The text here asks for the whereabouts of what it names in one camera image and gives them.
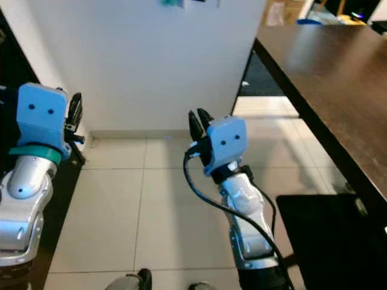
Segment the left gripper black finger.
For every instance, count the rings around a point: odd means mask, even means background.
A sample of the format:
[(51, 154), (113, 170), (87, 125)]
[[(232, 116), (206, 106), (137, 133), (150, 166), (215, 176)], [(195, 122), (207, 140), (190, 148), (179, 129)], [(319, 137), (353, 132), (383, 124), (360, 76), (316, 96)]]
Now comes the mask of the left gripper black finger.
[(67, 111), (67, 128), (77, 129), (80, 125), (80, 121), (83, 114), (82, 106), (82, 94), (75, 93), (70, 99), (68, 111)]

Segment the dark brown wooden table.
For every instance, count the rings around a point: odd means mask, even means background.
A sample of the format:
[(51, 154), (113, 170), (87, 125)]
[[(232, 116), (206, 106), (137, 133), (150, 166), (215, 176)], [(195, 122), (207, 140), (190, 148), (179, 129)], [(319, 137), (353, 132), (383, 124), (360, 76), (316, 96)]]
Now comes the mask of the dark brown wooden table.
[(262, 27), (253, 47), (370, 218), (387, 228), (387, 38), (362, 25)]

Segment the blue and yellow object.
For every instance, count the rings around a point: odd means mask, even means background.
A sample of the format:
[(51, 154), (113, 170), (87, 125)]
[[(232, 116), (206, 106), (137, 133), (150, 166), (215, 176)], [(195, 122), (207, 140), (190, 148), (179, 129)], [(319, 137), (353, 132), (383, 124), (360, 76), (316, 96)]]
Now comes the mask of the blue and yellow object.
[(319, 14), (313, 12), (311, 18), (298, 19), (296, 25), (362, 25), (365, 27), (365, 22), (360, 14), (340, 14), (333, 16), (332, 14)]

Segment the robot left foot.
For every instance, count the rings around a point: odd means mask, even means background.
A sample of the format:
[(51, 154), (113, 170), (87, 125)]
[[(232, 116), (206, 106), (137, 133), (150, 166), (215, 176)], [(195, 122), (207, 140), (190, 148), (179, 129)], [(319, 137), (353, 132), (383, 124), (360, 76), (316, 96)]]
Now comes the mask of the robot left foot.
[(152, 290), (152, 271), (142, 268), (114, 279), (105, 290)]

